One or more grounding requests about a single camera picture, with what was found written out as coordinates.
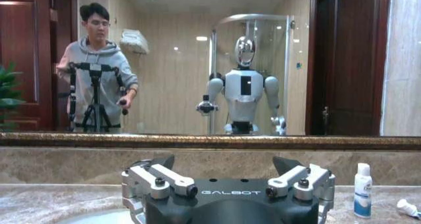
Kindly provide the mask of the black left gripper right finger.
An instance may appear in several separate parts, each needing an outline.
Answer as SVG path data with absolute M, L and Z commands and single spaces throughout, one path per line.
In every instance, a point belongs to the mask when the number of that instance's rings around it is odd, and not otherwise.
M 305 167 L 298 161 L 277 156 L 272 162 L 280 176 L 268 180 L 267 196 L 271 199 L 281 198 L 290 191 L 298 201 L 308 202 L 317 198 L 317 222 L 324 224 L 334 203 L 336 176 L 332 171 L 314 164 Z

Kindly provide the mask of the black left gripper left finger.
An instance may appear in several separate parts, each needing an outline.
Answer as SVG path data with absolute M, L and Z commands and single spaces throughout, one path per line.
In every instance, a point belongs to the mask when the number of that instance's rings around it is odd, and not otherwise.
M 175 155 L 143 159 L 121 172 L 121 202 L 136 224 L 147 223 L 147 199 L 165 201 L 173 194 L 192 201 L 199 193 L 195 179 L 172 170 Z

